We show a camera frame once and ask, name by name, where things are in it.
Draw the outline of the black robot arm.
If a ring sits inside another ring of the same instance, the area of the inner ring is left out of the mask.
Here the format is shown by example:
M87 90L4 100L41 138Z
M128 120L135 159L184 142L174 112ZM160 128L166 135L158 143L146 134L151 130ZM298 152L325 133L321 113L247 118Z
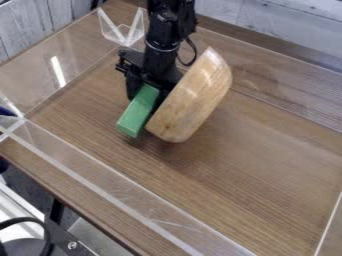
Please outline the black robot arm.
M195 0L147 0L147 12L144 51L124 47L118 53L116 70L124 74L130 100L144 84L166 96L183 77L176 62L190 67L198 57L190 38L198 25Z

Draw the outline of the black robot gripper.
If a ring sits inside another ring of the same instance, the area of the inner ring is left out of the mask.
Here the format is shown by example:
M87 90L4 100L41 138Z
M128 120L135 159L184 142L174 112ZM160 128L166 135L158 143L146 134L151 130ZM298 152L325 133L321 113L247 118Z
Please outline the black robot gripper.
M143 84L159 89L163 96L170 94L183 77L176 67L178 50L178 43L166 48L148 41L146 41L144 51L136 51L128 47L119 50L116 70L126 77L128 100L135 98Z

